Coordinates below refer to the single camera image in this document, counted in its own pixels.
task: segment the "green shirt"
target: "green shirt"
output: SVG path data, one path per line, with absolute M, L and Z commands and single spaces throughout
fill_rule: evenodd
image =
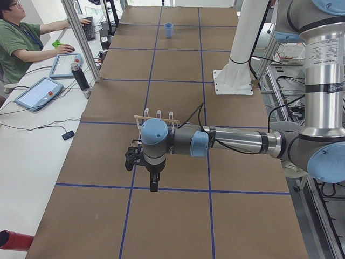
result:
M 40 41 L 40 25 L 20 22 L 23 27 Z M 0 63 L 8 81 L 17 83 L 32 64 L 13 55 L 16 50 L 40 51 L 39 45 L 21 28 L 0 19 Z

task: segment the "robotic arm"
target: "robotic arm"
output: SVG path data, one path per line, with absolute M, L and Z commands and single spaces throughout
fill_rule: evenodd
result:
M 158 191 L 167 153 L 206 156 L 210 148 L 227 148 L 290 161 L 324 182 L 344 181 L 345 3 L 343 0 L 280 0 L 276 30 L 281 41 L 299 35 L 306 43 L 303 130 L 265 133 L 192 124 L 169 128 L 160 119 L 149 119 L 142 125 L 142 147 L 132 146 L 126 153 L 127 170 L 132 170 L 133 165 L 145 166 L 150 171 L 151 191 Z

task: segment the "blue joint cap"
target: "blue joint cap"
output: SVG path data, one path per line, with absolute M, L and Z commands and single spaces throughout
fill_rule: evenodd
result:
M 168 132 L 168 126 L 164 121 L 152 118 L 141 126 L 141 140 L 146 145 L 156 145 L 166 139 Z
M 275 31 L 275 40 L 277 42 L 287 42 L 287 43 L 296 43 L 303 42 L 303 39 L 297 33 L 287 33 Z
M 345 180 L 345 142 L 329 144 L 320 148 L 308 161 L 308 173 L 323 182 Z
M 196 131 L 190 144 L 190 155 L 193 157 L 203 157 L 207 154 L 209 136 L 206 132 Z
M 312 0 L 321 11 L 330 15 L 345 15 L 344 0 Z

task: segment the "lanyard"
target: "lanyard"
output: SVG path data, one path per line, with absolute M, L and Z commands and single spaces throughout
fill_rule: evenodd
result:
M 17 24 L 15 24 L 15 23 L 13 23 L 13 22 L 10 22 L 10 21 L 6 21 L 6 22 L 8 22 L 9 24 L 12 24 L 13 26 L 15 26 L 15 27 L 18 27 L 18 28 L 20 28 L 22 31 L 24 31 L 38 46 L 39 46 L 39 48 L 42 50 L 43 49 L 43 45 L 42 45 L 42 43 L 41 42 L 39 42 L 39 40 L 38 39 L 36 39 L 35 37 L 34 37 L 34 35 L 32 35 L 31 33 L 29 33 L 25 28 L 23 28 L 23 27 L 21 27 L 21 26 L 18 26 Z

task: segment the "desk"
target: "desk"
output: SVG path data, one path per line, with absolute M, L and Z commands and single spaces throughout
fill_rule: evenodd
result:
M 58 38 L 61 31 L 55 32 L 44 47 L 52 49 L 52 43 Z M 82 53 L 72 29 L 68 29 L 61 42 L 74 46 L 75 53 Z M 96 40 L 89 42 L 92 53 L 102 50 L 99 34 Z M 28 71 L 51 66 L 55 58 L 32 64 Z M 82 69 L 87 69 L 83 62 Z M 21 79 L 18 85 L 31 86 L 44 76 L 49 76 L 50 69 L 38 70 L 29 73 Z M 90 82 L 92 75 L 85 73 Z M 60 80 L 64 87 L 68 87 L 74 79 Z M 15 89 L 8 97 L 3 107 L 24 90 Z M 0 115 L 0 122 L 14 127 L 35 128 L 53 121 L 80 118 L 87 104 L 83 93 L 76 84 L 73 90 L 64 97 L 49 103 L 42 110 L 33 113 L 22 111 L 18 113 Z M 22 107 L 15 103 L 0 111 L 20 111 Z M 60 123 L 67 131 L 76 131 L 78 121 Z M 0 126 L 0 229 L 12 230 L 19 233 L 35 235 L 43 212 L 48 203 L 56 179 L 65 160 L 67 151 L 73 139 L 64 141 L 61 135 L 64 130 L 59 127 L 36 129 L 34 131 L 20 131 Z M 23 259 L 26 253 L 0 250 L 0 258 Z

